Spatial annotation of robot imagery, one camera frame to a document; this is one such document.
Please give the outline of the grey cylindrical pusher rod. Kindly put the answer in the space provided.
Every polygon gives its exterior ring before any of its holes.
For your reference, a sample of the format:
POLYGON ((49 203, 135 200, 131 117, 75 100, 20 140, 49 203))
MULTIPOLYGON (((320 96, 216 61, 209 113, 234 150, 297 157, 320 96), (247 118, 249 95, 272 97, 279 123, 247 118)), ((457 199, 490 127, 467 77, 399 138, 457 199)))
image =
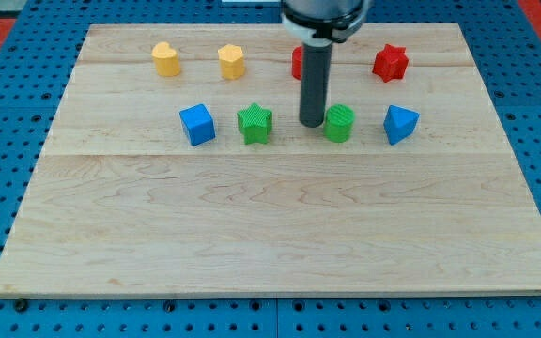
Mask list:
POLYGON ((331 44, 302 45, 299 120, 305 127, 316 128, 324 121, 331 60, 331 44))

